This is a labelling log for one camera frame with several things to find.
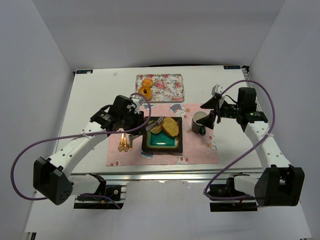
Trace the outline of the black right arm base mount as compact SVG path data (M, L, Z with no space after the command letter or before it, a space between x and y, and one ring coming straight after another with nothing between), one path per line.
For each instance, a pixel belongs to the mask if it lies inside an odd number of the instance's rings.
M226 183L211 183L205 193L209 196L209 207L212 213L256 212L258 205L253 196L241 198L244 192L237 191L234 186L235 177L249 176L243 172L230 175Z

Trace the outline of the speckled bread slice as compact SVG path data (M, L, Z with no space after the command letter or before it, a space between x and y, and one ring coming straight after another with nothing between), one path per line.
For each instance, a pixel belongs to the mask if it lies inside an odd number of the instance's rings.
M165 117L161 128L167 135L171 137L176 137L179 134L179 126L172 117Z

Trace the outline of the small pale muffin bread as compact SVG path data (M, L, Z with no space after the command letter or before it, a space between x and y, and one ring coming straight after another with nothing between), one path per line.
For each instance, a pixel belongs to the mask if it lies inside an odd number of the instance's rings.
M152 129L150 130L150 132L151 132L152 134L155 134L155 135L156 135L156 134L159 134L161 131L162 131L162 126L161 126L161 125L158 125L158 126L152 128Z

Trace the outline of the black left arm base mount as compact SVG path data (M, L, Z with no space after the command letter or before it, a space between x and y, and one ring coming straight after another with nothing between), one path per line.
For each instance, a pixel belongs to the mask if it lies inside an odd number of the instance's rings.
M81 210L120 210L124 205L126 193L126 185L107 184L97 194L103 197L77 195L73 208Z

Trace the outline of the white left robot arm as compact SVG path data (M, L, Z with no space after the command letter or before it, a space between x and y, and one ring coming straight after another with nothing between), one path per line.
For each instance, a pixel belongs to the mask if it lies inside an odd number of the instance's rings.
M98 110L81 134L72 137L65 147L34 162L33 187L57 206L72 195L100 198L106 190L106 181L101 176L92 173L72 175L72 172L90 151L118 130L139 135L146 125L140 107L147 102L140 93L130 97L116 96L113 104Z

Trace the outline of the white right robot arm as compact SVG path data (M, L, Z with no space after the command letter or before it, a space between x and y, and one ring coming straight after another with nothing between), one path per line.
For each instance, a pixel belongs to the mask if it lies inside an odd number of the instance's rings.
M257 109L256 90L240 87L234 104L225 102L222 93L220 85L213 87L212 98L201 106L203 109L210 109L210 113L197 120L197 123L213 129L214 124L219 123L222 118L235 119L256 151L262 174L260 177L246 173L232 174L227 178L223 190L212 184L205 189L205 193L214 200L253 197L261 207L296 206L305 173L302 168L290 163L269 133L268 119Z

